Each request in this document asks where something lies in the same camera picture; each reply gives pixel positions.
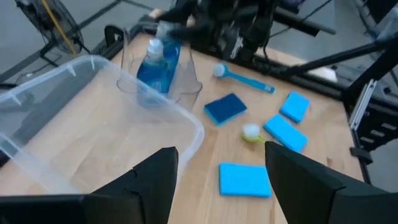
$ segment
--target sponge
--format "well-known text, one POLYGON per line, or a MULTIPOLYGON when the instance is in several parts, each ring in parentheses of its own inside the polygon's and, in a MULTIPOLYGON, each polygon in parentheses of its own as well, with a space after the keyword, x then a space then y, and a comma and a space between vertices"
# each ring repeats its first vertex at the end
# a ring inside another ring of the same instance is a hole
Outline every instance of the sponge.
POLYGON ((306 97, 296 91, 291 91, 279 111, 292 121, 299 123, 303 120, 309 104, 310 101, 306 97))
POLYGON ((266 167, 222 162, 220 164, 220 194, 270 197, 271 187, 266 167))
POLYGON ((295 152, 301 152, 307 143, 307 137, 299 130, 295 129, 279 114, 276 114, 268 120, 263 125, 263 128, 278 139, 284 146, 295 152))
POLYGON ((205 105, 205 112, 218 126, 237 117, 246 109, 246 105, 234 93, 205 105))

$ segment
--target wooden table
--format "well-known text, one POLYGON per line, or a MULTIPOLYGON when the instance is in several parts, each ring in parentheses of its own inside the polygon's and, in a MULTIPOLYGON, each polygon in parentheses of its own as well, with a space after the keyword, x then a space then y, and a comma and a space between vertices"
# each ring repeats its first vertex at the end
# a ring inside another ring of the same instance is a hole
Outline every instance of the wooden table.
MULTIPOLYGON (((134 55, 145 54, 148 40, 149 37, 146 35, 137 36, 129 45, 129 50, 133 51, 134 55)), ((300 59, 271 49, 268 50, 268 55, 270 58, 284 63, 301 62, 300 59)), ((192 52, 192 57, 197 78, 203 84, 203 89, 192 108, 192 113, 203 123, 205 138, 182 174, 175 193, 169 223, 286 223, 275 195, 271 198, 220 196, 218 165, 220 162, 264 165, 264 146, 244 142, 240 137, 241 127, 245 123, 263 124, 266 122, 271 116, 278 113, 291 90, 301 93, 310 100, 304 120, 295 125, 308 137, 303 154, 351 177, 362 179, 359 162, 349 153, 349 148, 353 146, 353 140, 345 109, 339 101, 272 77, 262 76, 233 64, 228 64, 230 70, 274 85, 275 93, 260 92, 230 79, 219 80, 212 76, 213 67, 219 62, 217 59, 198 52, 192 52), (203 112, 203 106, 231 92, 242 99, 248 110, 223 126, 217 127, 203 112)), ((120 65, 121 53, 113 59, 113 62, 120 65)), ((331 77, 331 72, 326 68, 314 71, 314 73, 324 78, 331 77)), ((77 137, 79 133, 67 131, 72 130, 74 125, 87 125, 91 120, 120 113, 115 110, 120 102, 112 99, 113 93, 106 93, 108 99, 98 99, 100 85, 101 83, 91 82, 90 86, 67 104, 26 146, 38 149, 34 152, 35 154, 41 154, 48 158, 54 156, 53 150, 57 147, 67 149, 69 153, 59 157, 62 160, 60 164, 61 166, 72 164, 74 169, 66 170, 65 175, 75 175, 79 171, 76 167, 79 167, 83 161, 87 162, 87 158, 84 160, 84 156, 83 158, 76 156, 81 153, 80 150, 93 146, 104 147, 104 154, 93 155, 87 152, 85 156, 89 157, 90 161, 90 159, 106 157, 106 149, 115 145, 115 142, 79 142, 77 137), (109 110, 98 111, 97 105, 103 103, 104 100, 111 103, 106 105, 109 110), (74 110, 77 106, 81 108, 80 112, 74 110), (63 119, 71 117, 76 118, 73 120, 74 124, 62 122, 63 119), (53 139, 53 141, 44 141, 43 139, 53 139)), ((262 134, 267 139, 273 139, 265 131, 262 131, 262 134)), ((128 157, 119 157, 118 159, 120 162, 127 162, 129 166, 133 164, 129 163, 131 161, 128 157)), ((97 177, 102 177, 103 166, 97 164, 96 168, 98 169, 97 177)), ((42 194, 44 192, 43 189, 33 184, 34 180, 29 176, 17 171, 17 167, 11 162, 0 170, 0 183, 0 195, 42 194)))

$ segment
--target wooden tabletop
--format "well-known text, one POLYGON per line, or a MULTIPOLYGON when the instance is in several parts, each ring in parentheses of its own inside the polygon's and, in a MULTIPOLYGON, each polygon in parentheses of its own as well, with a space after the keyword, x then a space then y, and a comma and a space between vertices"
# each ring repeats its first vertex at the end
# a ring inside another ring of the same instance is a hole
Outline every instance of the wooden tabletop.
MULTIPOLYGON (((148 36, 139 35, 129 45, 129 50, 134 52, 135 56, 144 55, 148 40, 148 36)), ((284 63, 300 61, 274 50, 269 50, 268 53, 270 58, 284 63)), ((308 137, 303 154, 332 169, 356 179, 362 179, 359 162, 349 153, 353 140, 345 109, 339 101, 233 64, 228 64, 231 71, 274 85, 275 93, 257 91, 230 79, 219 80, 212 76, 213 67, 219 60, 198 52, 192 52, 192 57, 198 81, 203 84, 203 89, 193 105, 192 113, 203 123, 205 138, 182 174, 175 192, 169 223, 273 224, 286 222, 275 195, 271 198, 220 196, 218 165, 220 162, 264 165, 264 146, 244 142, 240 137, 242 125, 245 123, 264 124, 278 113, 291 90, 301 93, 310 100, 310 106, 303 121, 295 124, 296 128, 308 137), (248 109, 230 122, 216 126, 204 113, 203 106, 231 92, 235 93, 248 109)), ((121 53, 113 59, 113 62, 116 65, 121 64, 121 53)), ((317 70, 316 75, 322 77, 322 71, 324 70, 317 70)), ((330 71, 326 70, 326 73, 328 75, 325 78, 329 77, 330 71)), ((106 137, 109 136, 109 130, 94 126, 94 124, 98 125, 98 119, 128 116, 123 113, 122 109, 125 109, 123 101, 114 100, 113 92, 103 89, 106 84, 95 80, 69 102, 25 148, 28 151, 29 148, 35 149, 35 151, 29 151, 35 156, 57 161, 57 165, 64 168, 60 169, 64 176, 79 175, 80 179, 87 181, 94 182, 97 181, 96 179, 101 179, 104 182, 117 177, 112 176, 117 173, 116 167, 104 167, 98 162, 107 158, 109 148, 119 149, 121 156, 115 158, 116 162, 127 164, 126 167, 131 167, 139 161, 134 160, 136 154, 131 154, 130 146, 124 146, 125 136, 113 136, 113 141, 108 142, 106 137), (79 125, 82 128, 80 131, 86 131, 85 138, 81 138, 83 133, 75 131, 75 126, 79 125), (79 172, 81 168, 93 165, 97 170, 96 175, 79 172), (104 176, 104 169, 111 175, 104 176)), ((119 125, 123 127, 121 131, 129 130, 128 134, 142 134, 145 131, 134 129, 135 127, 130 127, 128 124, 119 123, 119 125)), ((267 139, 273 139, 265 131, 262 131, 262 134, 267 139)), ((165 134, 165 136, 159 136, 159 139, 167 142, 166 139, 171 138, 165 134)), ((139 153, 141 153, 140 156, 147 156, 145 154, 147 152, 139 153)), ((0 170, 0 195, 44 193, 45 190, 34 182, 35 180, 26 173, 20 172, 15 164, 8 162, 0 170)))

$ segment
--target gray floor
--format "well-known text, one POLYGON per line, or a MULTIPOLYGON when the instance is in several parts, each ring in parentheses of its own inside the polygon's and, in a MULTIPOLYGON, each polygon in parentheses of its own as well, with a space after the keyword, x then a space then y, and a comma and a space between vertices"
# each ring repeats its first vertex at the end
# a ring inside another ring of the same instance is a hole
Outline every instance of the gray floor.
MULTIPOLYGON (((112 2, 112 0, 61 1, 77 23, 84 21, 112 2)), ((167 9, 171 0, 136 0, 136 2, 153 8, 167 9)), ((369 43, 371 39, 363 35, 365 28, 351 1, 335 0, 335 7, 336 35, 319 33, 313 38, 296 30, 290 30, 271 39, 269 46, 300 58, 313 60, 369 43)), ((147 9, 121 3, 82 30, 86 46, 92 49, 102 40, 103 28, 106 25, 115 24, 120 27, 130 28, 138 18, 148 12, 147 9)), ((41 35, 16 7, 14 0, 4 0, 0 8, 0 14, 5 15, 5 18, 7 18, 0 20, 0 29, 5 30, 5 32, 0 33, 0 73, 2 73, 28 55, 41 49, 44 43, 41 35)), ((281 24, 274 24, 272 32, 275 33, 283 28, 284 26, 281 24)), ((57 49, 48 54, 52 59, 56 58, 57 55, 62 55, 59 63, 67 62, 73 58, 71 55, 66 55, 57 49)), ((365 56, 347 61, 344 64, 366 68, 372 62, 373 60, 369 56, 365 56)), ((38 59, 35 63, 10 78, 9 82, 15 82, 21 74, 29 73, 43 65, 45 65, 45 62, 38 59)), ((48 66, 29 78, 21 76, 18 82, 25 82, 50 69, 51 66, 48 66)), ((385 77, 385 81, 392 83, 391 77, 385 77)), ((398 142, 390 142, 390 144, 372 152, 374 163, 368 166, 373 184, 391 192, 398 192, 397 145, 398 142)))

